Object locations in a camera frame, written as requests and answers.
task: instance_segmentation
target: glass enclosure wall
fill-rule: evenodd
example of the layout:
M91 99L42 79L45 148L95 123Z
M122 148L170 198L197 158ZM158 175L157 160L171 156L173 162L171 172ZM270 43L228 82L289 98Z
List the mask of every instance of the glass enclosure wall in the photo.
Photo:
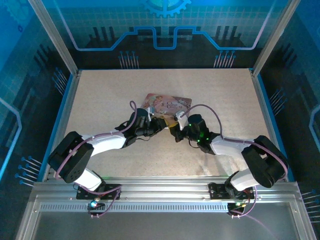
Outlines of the glass enclosure wall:
M315 189L317 194L320 192L319 13L320 1L301 0L261 71L293 175L302 193ZM313 210L315 213L310 216L319 215L318 208ZM319 234L319 224L314 226Z
M44 0L80 69L252 68L287 0Z
M1 3L0 239L10 240L38 177L70 73L28 1Z

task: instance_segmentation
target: beige tabletop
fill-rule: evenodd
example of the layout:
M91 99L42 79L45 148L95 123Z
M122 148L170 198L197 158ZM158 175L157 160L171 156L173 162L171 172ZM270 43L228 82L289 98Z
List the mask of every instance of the beige tabletop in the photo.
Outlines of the beige tabletop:
M191 98L192 106L209 105L219 115L225 136L268 136L248 69L83 70L66 134L110 132L129 120L129 101L140 107L149 93ZM219 132L210 110L196 107L190 114L201 114L208 128ZM147 142L95 155L87 167L102 177L226 176L247 165L243 159L205 154L187 140L176 143L164 129Z

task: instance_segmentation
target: blue edge trim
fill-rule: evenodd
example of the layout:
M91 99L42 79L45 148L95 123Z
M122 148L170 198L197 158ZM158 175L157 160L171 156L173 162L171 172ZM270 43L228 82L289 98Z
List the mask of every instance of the blue edge trim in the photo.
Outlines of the blue edge trim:
M59 126L60 120L62 118L62 112L64 111L64 108L65 108L65 105L66 105L67 97L68 97L70 86L71 86L71 83L72 83L72 78L73 78L73 75L70 74L70 77L69 77L69 80L68 80L68 84L66 85L66 88L65 88L65 91L64 91L64 95L63 95L63 98L62 98L62 101L61 101L61 105L60 105L58 114L56 115L56 119L55 119L55 122L54 122L54 125L53 125L52 133L51 133L51 136L50 136L50 139L49 139L49 143L48 143L48 146L46 147L46 151L45 151L45 154L44 154L44 157L43 157L42 165L41 165L41 168L40 168L40 171L39 171L39 175L38 175L38 178L37 178L38 182L42 181L42 179L44 177L44 174L46 172L48 158L50 156L51 149L52 149L52 146L54 144L54 140L55 140L55 137L56 137L56 134L57 134L57 130L58 130L58 126Z
M43 176L44 176L45 171L46 171L48 157L49 157L49 155L51 153L51 149L52 149L52 146L54 144L54 140L55 140L55 137L56 137L58 126L59 126L59 123L60 123L60 120L61 120L61 117L62 117L62 112L63 112L63 110L65 108L65 105L66 105L67 97L68 97L70 86L71 86L71 83L72 83L72 78L73 78L73 76L70 75L68 84L67 84L66 89L65 89L65 94L64 94L64 96L62 98L61 105L60 105L58 114L56 116L56 120L55 120L53 129L52 129L52 133L51 133L51 136L50 136L50 140L49 140L48 146L46 148L46 151L45 151L45 154L44 154L44 157L43 157L43 162L42 162L41 169L40 169L40 172L39 172L39 175L38 175L38 179L37 179L38 182L42 181ZM258 81L259 81L259 84L260 84L260 87L261 87L261 90L262 90L262 94L263 94L263 97L264 97L264 100L265 100L265 103L266 103L268 114L269 114L270 119L271 119L272 127L273 127L274 132L275 132L275 137L276 137L277 142L279 144L280 151L287 158L287 153L286 153L286 150L285 150L285 146L284 146L284 143L283 143L283 141L281 139L281 136L280 136L280 133L279 133L279 129L278 129L278 125L276 123L275 116L274 116L274 114L272 112L272 109L271 109L271 105L270 105L270 102L269 102L269 98L268 98L268 95L267 95L267 91L266 91L265 85L264 85L264 83L262 81L262 78L261 78L260 74L258 75L257 78L258 78ZM294 175L293 175L292 170L291 170L290 167L288 169L288 179L289 179L290 182L294 182L295 181Z
M266 107L267 107L267 110L268 110L268 113L269 113L269 116L270 116L270 119L271 119L272 127L274 129L275 137L276 137L276 140L277 140L277 142L279 144L280 151L283 153L283 155L286 158L288 158L286 150L285 150L284 143L282 142L282 139L281 139L281 136L280 136L280 132L279 132L279 129L278 129L278 125L276 123L276 119L275 119L274 113L272 112L272 109L271 109L271 105L270 105L270 102L269 102L267 91L266 91L264 82L262 81L260 73L258 74L257 78L258 78L258 81L259 81L259 84L260 84L260 87L261 87L261 90L262 90L263 98L264 98L264 101L265 101L265 104L266 104ZM288 169L288 179L289 179L290 182L294 182L295 181L294 175L293 175L292 170L291 170L290 167Z

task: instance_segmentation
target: gear graphic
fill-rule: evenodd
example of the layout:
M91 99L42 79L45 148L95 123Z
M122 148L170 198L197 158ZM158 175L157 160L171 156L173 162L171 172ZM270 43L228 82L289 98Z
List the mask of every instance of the gear graphic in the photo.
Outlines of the gear graphic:
M6 7L6 10L18 24L23 23L30 15L28 0L2 0L0 6Z
M140 2L150 14L155 14L157 17L161 15L164 18L180 14L180 10L186 9L186 5L191 3L190 0L141 0Z

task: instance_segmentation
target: glass panel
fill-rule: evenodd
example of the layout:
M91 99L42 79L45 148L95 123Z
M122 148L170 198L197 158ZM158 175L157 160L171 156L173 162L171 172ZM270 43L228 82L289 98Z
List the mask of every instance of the glass panel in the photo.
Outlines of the glass panel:
M27 0L3 1L0 29L0 239L14 239L70 73Z
M320 172L320 2L302 0L276 44L261 77L302 193L319 194ZM319 200L304 195L311 221Z
M289 203L258 203L249 217L241 219L226 213L110 212L94 221L86 212L42 212L33 239L74 236L77 240L102 236L139 240L299 239Z
M45 0L80 69L251 68L287 0Z

